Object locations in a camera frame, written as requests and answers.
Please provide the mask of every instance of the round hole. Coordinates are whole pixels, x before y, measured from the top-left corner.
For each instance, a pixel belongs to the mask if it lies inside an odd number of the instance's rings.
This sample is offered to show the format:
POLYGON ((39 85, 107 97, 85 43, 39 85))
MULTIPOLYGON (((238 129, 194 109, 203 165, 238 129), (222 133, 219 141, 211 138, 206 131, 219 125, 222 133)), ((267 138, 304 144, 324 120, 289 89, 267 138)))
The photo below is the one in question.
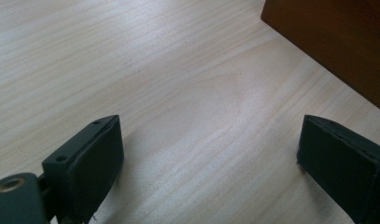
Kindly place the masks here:
POLYGON ((26 180, 22 177, 12 178, 0 185, 0 193, 7 193, 14 189, 19 188, 26 182, 26 180))
POLYGON ((60 157, 56 158, 56 161, 65 161, 65 160, 67 160, 67 157, 65 157, 65 156, 60 156, 60 157))

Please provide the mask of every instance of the wood grain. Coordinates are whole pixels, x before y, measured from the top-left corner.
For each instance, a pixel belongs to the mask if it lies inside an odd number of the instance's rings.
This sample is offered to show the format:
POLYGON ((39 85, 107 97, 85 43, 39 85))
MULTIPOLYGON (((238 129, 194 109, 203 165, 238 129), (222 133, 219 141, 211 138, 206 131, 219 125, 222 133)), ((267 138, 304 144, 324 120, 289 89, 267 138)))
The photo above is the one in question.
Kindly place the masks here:
POLYGON ((119 114, 92 223, 351 223, 296 165, 303 115, 380 145, 380 110, 260 20, 263 1, 0 1, 0 178, 119 114))
POLYGON ((380 107, 380 1, 267 0, 261 17, 380 107))

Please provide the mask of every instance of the dark wood panel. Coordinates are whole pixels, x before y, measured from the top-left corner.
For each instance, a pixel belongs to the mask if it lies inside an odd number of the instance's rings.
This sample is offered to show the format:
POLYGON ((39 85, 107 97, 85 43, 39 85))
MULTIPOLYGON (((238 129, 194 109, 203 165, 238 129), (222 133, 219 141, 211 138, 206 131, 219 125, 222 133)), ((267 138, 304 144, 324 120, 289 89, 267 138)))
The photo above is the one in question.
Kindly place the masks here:
POLYGON ((380 108, 380 0, 266 0, 261 19, 380 108))

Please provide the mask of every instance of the wooden table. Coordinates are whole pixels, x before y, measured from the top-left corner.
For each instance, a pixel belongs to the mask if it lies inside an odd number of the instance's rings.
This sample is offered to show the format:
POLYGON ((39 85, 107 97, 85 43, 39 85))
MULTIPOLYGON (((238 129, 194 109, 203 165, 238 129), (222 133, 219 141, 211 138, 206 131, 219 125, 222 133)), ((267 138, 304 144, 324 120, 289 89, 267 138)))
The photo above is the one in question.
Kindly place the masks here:
POLYGON ((351 223, 296 164, 303 115, 380 145, 380 110, 263 4, 0 0, 0 178, 119 114, 125 162, 91 223, 351 223))

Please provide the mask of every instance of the brown wooden board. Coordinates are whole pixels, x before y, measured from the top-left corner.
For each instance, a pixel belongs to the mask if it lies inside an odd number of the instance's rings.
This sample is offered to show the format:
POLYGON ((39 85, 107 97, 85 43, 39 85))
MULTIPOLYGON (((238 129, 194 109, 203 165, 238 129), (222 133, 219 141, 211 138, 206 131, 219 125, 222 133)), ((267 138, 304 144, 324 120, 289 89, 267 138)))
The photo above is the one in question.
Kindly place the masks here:
POLYGON ((380 108, 380 0, 266 0, 261 19, 380 108))

